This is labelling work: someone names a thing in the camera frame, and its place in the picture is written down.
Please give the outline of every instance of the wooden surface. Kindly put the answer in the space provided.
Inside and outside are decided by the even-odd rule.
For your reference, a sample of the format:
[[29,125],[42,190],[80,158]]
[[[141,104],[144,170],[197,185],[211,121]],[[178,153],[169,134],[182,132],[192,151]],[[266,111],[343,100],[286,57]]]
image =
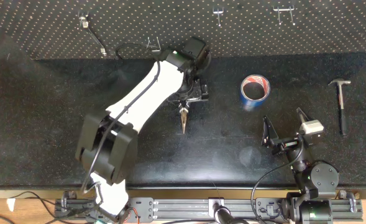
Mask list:
[[[366,200],[362,200],[362,206],[364,208],[364,222],[344,222],[349,224],[365,224],[366,223]],[[54,211],[54,205],[48,204],[50,211]],[[47,213],[46,209],[36,199],[17,199],[14,205],[14,212],[10,212],[6,203],[6,199],[0,199],[0,215],[10,219],[15,224],[43,224],[51,221],[53,218]]]

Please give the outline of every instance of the black pegboard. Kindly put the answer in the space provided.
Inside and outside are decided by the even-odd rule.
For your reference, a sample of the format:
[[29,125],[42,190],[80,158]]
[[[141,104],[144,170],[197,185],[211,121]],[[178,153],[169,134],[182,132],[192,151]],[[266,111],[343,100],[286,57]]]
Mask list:
[[[294,6],[281,12],[272,8]],[[221,27],[213,8],[224,8]],[[359,0],[5,0],[0,28],[33,59],[102,58],[98,45],[79,27],[90,26],[113,58],[125,42],[182,46],[191,36],[211,45],[215,57],[366,52],[366,1]],[[124,57],[144,57],[127,49]]]

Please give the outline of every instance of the robotic arm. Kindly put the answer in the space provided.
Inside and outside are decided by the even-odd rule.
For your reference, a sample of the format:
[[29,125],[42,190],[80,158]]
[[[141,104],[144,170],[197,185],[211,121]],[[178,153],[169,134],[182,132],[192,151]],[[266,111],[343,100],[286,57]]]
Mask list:
[[[137,136],[144,123],[168,97],[185,106],[208,99],[206,85],[196,79],[210,61],[202,40],[192,37],[182,50],[165,50],[158,58],[149,74],[122,100],[106,111],[86,115],[81,130],[75,157],[90,172],[98,210],[115,222],[125,213],[129,198],[125,179],[135,165]],[[88,179],[83,184],[86,192]]]

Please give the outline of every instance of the hammer head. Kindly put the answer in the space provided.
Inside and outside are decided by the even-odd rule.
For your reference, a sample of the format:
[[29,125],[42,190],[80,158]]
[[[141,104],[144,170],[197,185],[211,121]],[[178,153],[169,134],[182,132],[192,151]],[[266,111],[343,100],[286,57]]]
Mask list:
[[332,84],[332,83],[337,83],[337,85],[339,86],[339,85],[344,85],[344,84],[346,84],[346,85],[351,84],[351,81],[350,80],[344,80],[342,78],[337,78],[337,79],[330,82],[330,84]]

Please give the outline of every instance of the circular joint cover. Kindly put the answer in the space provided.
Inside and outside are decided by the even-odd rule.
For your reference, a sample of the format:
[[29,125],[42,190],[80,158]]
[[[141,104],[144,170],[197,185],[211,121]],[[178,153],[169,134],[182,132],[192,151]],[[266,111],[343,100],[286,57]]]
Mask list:
[[310,178],[319,192],[334,192],[339,183],[339,173],[333,166],[325,163],[314,166]]

